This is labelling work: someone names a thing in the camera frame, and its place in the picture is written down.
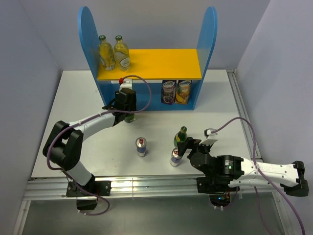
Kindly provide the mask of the green glass bottle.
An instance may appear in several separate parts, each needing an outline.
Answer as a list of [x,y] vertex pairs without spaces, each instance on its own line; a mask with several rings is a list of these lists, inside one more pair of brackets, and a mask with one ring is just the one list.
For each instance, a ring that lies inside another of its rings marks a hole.
[[185,142],[187,137],[187,127],[182,126],[180,131],[174,136],[174,146],[177,147],[178,142]]
[[135,114],[126,114],[124,121],[126,123],[131,123],[134,121]]

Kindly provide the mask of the clear water bottle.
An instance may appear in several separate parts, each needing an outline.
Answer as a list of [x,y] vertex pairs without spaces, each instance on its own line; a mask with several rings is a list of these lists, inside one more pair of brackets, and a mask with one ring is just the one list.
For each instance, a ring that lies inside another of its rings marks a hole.
[[117,35],[115,40],[116,43],[113,48],[115,61],[122,71],[126,71],[130,68],[131,63],[129,48],[127,44],[123,42],[121,35]]
[[100,35],[99,41],[98,53],[100,56],[100,62],[105,70],[112,71],[116,66],[113,48],[111,44],[107,42],[105,35]]

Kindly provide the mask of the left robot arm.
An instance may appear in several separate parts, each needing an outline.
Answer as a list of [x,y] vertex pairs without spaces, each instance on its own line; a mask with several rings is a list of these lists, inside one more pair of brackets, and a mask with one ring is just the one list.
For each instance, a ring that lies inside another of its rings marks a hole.
[[115,98],[103,107],[102,113],[72,124],[64,121],[55,123],[43,155],[75,181],[83,195],[96,193],[95,177],[80,161],[83,141],[103,129],[116,126],[130,115],[130,111],[136,111],[136,92],[122,88],[115,92]]

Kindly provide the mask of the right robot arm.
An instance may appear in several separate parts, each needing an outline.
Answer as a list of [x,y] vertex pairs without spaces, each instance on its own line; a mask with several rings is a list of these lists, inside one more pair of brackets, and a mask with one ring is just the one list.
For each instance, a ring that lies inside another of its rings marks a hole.
[[242,187],[277,187],[289,196],[306,197],[309,194],[302,161],[280,165],[232,155],[213,157],[210,155],[211,147],[210,140],[192,137],[178,143],[178,155],[182,157],[189,149],[187,158],[191,166],[204,174],[197,178],[199,193],[219,194]]

